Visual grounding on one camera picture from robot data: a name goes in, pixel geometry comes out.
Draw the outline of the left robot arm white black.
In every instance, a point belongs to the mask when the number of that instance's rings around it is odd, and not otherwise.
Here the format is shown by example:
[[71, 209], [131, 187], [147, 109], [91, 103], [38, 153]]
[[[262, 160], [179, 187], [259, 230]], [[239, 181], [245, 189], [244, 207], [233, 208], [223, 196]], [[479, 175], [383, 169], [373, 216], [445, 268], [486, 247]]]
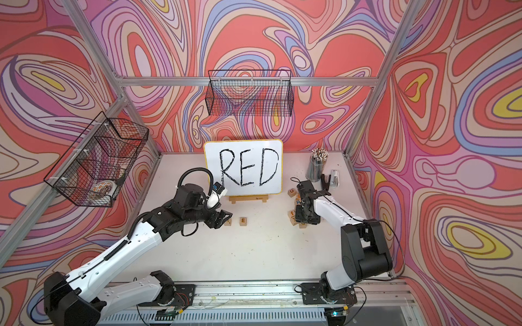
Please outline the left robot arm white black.
[[189, 307], [188, 296], [179, 293], [175, 282], [161, 270], [124, 285], [110, 287], [109, 283], [148, 251], [176, 233], [183, 234], [185, 225], [204, 223], [210, 229], [221, 228], [232, 217], [220, 208], [226, 192], [224, 183], [215, 181], [207, 168], [184, 172], [174, 197], [139, 215], [117, 243], [68, 274], [56, 272], [45, 280], [40, 303], [49, 325], [96, 325], [107, 316], [144, 303], [171, 306], [180, 299], [181, 309]]

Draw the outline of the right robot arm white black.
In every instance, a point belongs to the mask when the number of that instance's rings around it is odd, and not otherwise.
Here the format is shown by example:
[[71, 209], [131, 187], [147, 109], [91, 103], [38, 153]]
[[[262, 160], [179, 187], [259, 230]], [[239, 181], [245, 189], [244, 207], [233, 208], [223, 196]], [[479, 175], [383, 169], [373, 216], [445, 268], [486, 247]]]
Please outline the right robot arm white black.
[[362, 281], [379, 281], [383, 273], [388, 281], [400, 278], [405, 269], [393, 273], [394, 263], [386, 231], [392, 227], [385, 221], [366, 220], [341, 206], [327, 190], [316, 190], [310, 180], [296, 177], [299, 194], [294, 218], [302, 225], [328, 222], [341, 239], [341, 263], [322, 273], [316, 283], [302, 283], [294, 289], [300, 293], [305, 305], [342, 304], [351, 307], [357, 302], [355, 286]]

